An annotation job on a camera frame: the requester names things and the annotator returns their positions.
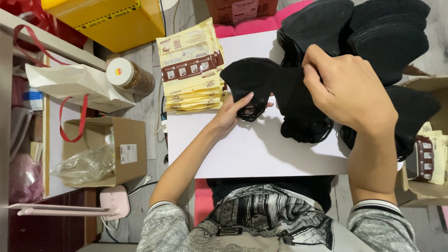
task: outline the black pants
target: black pants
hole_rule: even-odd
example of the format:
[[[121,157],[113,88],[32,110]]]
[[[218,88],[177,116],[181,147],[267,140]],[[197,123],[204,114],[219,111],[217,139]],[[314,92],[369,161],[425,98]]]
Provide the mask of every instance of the black pants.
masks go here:
[[[270,177],[270,178],[208,178],[207,185],[213,192],[213,205],[233,190],[260,184],[274,184],[317,201],[328,212],[332,206],[331,182],[334,175]]]

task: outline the patterned shirt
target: patterned shirt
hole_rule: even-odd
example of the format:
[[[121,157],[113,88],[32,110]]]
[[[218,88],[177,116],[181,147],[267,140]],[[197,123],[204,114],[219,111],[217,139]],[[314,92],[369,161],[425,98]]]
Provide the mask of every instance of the patterned shirt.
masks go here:
[[[415,234],[399,208],[363,200],[348,228],[314,200],[272,184],[231,192],[191,232],[175,204],[154,204],[137,252],[416,252]]]

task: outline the pink desk lamp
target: pink desk lamp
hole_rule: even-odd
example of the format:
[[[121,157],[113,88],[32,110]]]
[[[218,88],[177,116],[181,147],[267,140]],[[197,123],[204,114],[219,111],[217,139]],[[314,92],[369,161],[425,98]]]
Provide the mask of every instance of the pink desk lamp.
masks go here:
[[[46,216],[102,216],[111,221],[128,216],[130,212],[128,194],[122,185],[106,188],[99,194],[101,207],[74,207],[45,204],[13,204],[9,209],[21,209],[17,215]]]

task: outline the jar lid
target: jar lid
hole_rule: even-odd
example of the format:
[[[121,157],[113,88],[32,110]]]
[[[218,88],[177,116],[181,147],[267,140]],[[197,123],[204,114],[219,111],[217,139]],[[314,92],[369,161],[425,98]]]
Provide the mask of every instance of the jar lid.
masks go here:
[[[127,85],[134,76],[134,66],[124,58],[112,60],[106,69],[106,76],[110,83],[122,87]]]

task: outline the white paper bag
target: white paper bag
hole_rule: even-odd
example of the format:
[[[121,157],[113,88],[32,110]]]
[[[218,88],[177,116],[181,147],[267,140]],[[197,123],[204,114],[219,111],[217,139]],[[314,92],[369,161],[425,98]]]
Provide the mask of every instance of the white paper bag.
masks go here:
[[[87,107],[102,112],[113,112],[135,105],[131,92],[114,87],[101,72],[86,65],[57,67],[25,66],[30,86],[58,99],[82,106],[88,94]]]

